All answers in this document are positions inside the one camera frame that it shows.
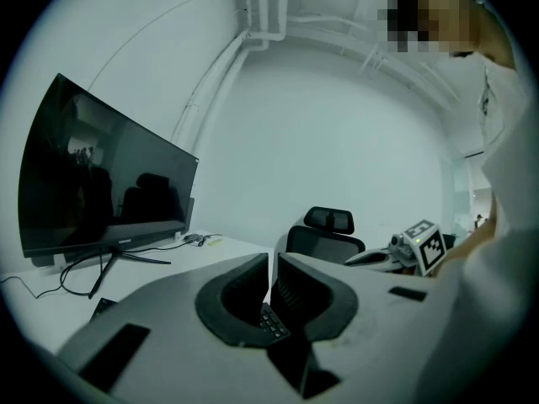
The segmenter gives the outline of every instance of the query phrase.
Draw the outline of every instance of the person's neck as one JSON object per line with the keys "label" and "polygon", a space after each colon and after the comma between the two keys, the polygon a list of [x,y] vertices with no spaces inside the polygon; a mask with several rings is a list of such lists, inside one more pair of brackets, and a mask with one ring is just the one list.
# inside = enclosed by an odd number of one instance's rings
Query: person's neck
{"label": "person's neck", "polygon": [[479,15],[477,52],[499,66],[515,70],[515,59],[509,37],[496,17],[486,9]]}

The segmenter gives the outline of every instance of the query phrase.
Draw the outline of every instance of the black hair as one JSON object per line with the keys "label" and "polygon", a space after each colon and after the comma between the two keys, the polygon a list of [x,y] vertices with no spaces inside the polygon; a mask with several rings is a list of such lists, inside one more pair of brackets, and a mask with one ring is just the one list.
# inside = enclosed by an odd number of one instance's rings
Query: black hair
{"label": "black hair", "polygon": [[[398,51],[408,50],[408,32],[417,33],[419,42],[429,40],[429,32],[419,27],[421,9],[418,7],[418,0],[388,0],[388,2],[387,38],[397,43]],[[456,52],[451,55],[464,57],[470,54],[472,52]]]}

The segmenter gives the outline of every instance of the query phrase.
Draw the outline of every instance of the black rectangular slot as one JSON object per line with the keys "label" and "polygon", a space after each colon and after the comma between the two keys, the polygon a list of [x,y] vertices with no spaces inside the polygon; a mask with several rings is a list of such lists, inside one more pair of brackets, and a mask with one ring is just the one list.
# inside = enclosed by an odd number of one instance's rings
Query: black rectangular slot
{"label": "black rectangular slot", "polygon": [[402,296],[403,298],[408,298],[410,300],[418,300],[419,302],[423,302],[423,300],[427,296],[427,292],[422,292],[421,290],[406,289],[404,287],[393,287],[389,290],[389,293],[393,293],[394,295]]}
{"label": "black rectangular slot", "polygon": [[99,350],[79,375],[103,392],[108,392],[141,346],[150,330],[127,324]]}

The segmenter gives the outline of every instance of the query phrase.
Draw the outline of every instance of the white desk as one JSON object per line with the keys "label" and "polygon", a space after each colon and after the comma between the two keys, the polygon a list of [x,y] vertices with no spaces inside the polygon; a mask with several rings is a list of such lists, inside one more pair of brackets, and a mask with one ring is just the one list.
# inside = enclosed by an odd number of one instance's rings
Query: white desk
{"label": "white desk", "polygon": [[[213,232],[190,233],[208,235]],[[218,238],[222,238],[222,241],[212,246],[208,245],[208,242]],[[179,242],[172,242],[161,247],[174,245],[179,245]],[[273,248],[256,246],[228,237],[213,237],[203,247],[186,245],[168,252],[139,253],[140,256],[170,261],[171,265],[132,262],[119,258],[105,276],[99,291],[92,300],[89,300],[87,296],[70,295],[65,290],[58,290],[35,300],[16,279],[10,279],[1,284],[0,289],[23,335],[56,354],[62,344],[90,320],[101,298],[120,301],[144,284],[156,279],[255,253],[269,254],[269,271],[271,271],[273,251]],[[69,272],[65,282],[68,289],[81,292],[89,292],[92,289],[99,276],[99,261],[96,263],[90,259],[89,262],[92,263],[91,266],[84,266],[86,262],[82,262],[81,268],[76,267]],[[36,295],[59,285],[59,273],[51,268],[3,274],[2,279],[9,275],[19,276]]]}

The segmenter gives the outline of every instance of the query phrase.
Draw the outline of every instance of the black office chair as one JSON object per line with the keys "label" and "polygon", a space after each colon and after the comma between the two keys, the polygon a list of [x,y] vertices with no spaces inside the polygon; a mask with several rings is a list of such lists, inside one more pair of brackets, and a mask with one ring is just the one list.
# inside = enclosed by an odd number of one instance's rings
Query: black office chair
{"label": "black office chair", "polygon": [[303,223],[308,227],[293,226],[288,232],[287,253],[300,253],[344,264],[351,257],[365,251],[363,241],[345,236],[354,233],[355,229],[349,211],[315,206],[307,212]]}

